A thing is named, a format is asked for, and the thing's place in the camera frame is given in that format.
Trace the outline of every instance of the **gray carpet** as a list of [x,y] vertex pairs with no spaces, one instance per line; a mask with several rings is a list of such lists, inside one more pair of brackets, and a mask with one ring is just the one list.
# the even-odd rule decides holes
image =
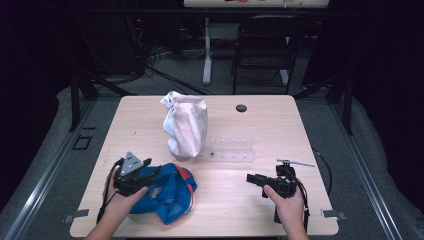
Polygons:
[[[204,86],[201,83],[203,76],[203,56],[189,58],[184,55],[163,54],[157,57],[154,68],[166,72],[173,77],[184,80],[192,85],[207,89],[214,94],[230,94],[232,76],[230,75],[231,58],[223,45],[217,45],[213,55],[212,83]],[[307,60],[300,60],[300,66],[306,66]],[[299,81],[302,72],[297,69],[294,77],[294,85],[291,93],[299,91]],[[278,79],[269,80],[272,84]],[[165,95],[171,90],[182,92],[164,78],[152,75],[150,71],[136,80],[120,84],[123,89],[140,95]],[[45,138],[33,164],[28,170],[25,179],[19,186],[7,207],[0,214],[1,232],[0,238],[5,238],[10,227],[18,217],[25,202],[29,198],[38,180],[44,171],[55,161],[66,139],[70,135],[91,138],[86,150],[72,150],[75,140],[66,145],[69,149],[63,154],[63,165],[58,169],[54,184],[51,185],[47,196],[34,214],[34,218],[24,229],[23,239],[73,239],[69,235],[70,223],[64,223],[65,215],[72,214],[77,210],[85,186],[94,167],[97,156],[107,134],[116,107],[118,96],[110,90],[97,86],[101,96],[91,106],[91,111],[81,124],[76,133],[69,133],[71,125],[70,115],[70,91],[65,89],[58,95],[60,109],[57,117]],[[262,88],[270,94],[279,91],[281,87]],[[187,89],[187,94],[195,94]],[[358,176],[354,165],[354,156],[349,148],[343,129],[338,127],[338,116],[334,114],[334,108],[325,103],[319,94],[308,100],[297,101],[302,120],[305,125],[311,146],[321,153],[328,162],[332,171],[332,190],[329,195],[333,208],[345,212],[346,220],[339,221],[339,233],[333,237],[311,237],[311,239],[387,239],[384,229],[378,219],[368,194]],[[407,199],[396,189],[396,186],[387,173],[387,164],[381,142],[367,118],[362,106],[354,101],[352,112],[352,128],[354,140],[361,150],[376,185],[387,206],[392,213],[393,219],[403,239],[424,239],[424,227],[418,221],[422,214],[412,206]],[[324,183],[328,188],[329,172],[321,158],[316,156],[318,167],[321,171]]]

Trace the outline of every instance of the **dark background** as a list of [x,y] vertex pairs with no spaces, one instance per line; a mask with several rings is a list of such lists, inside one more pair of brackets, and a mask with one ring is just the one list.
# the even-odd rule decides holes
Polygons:
[[[83,4],[84,1],[69,2]],[[170,4],[168,7],[181,6],[181,1],[166,2]],[[379,4],[334,0],[330,11],[378,13]],[[122,19],[121,23],[90,21],[107,25],[104,27],[114,33],[108,36],[108,44],[102,45],[101,35],[92,30],[99,29],[98,34],[105,34],[104,28],[90,29],[84,25],[87,23],[84,21],[89,21],[87,17],[78,20],[83,28],[76,27],[66,17],[52,19],[41,11],[45,7],[37,1],[0,3],[2,209],[49,130],[58,107],[56,94],[70,85],[76,67],[93,72],[113,69],[114,74],[143,72],[143,58]],[[421,178],[424,170],[420,167],[424,145],[424,4],[419,0],[404,1],[391,9],[394,11],[367,21],[324,21],[304,83],[324,80],[347,66],[354,66],[349,69],[354,80],[354,96],[364,105],[380,135],[388,171],[399,190],[424,211]],[[154,26],[151,29],[168,28],[169,31],[152,32],[152,36],[178,51],[180,36],[175,29],[187,24],[187,19],[171,21],[173,24],[169,24],[169,18],[146,20]],[[84,31],[91,35],[81,34]],[[114,49],[125,51],[115,54],[115,59],[94,55],[93,49],[98,53],[103,48],[112,53]]]

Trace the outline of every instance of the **chair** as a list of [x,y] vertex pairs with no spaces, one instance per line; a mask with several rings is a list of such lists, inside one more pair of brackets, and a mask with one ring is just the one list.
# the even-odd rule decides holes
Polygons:
[[299,16],[255,15],[244,20],[237,31],[231,72],[236,94],[237,69],[275,69],[288,71],[288,93],[299,45],[308,24]]

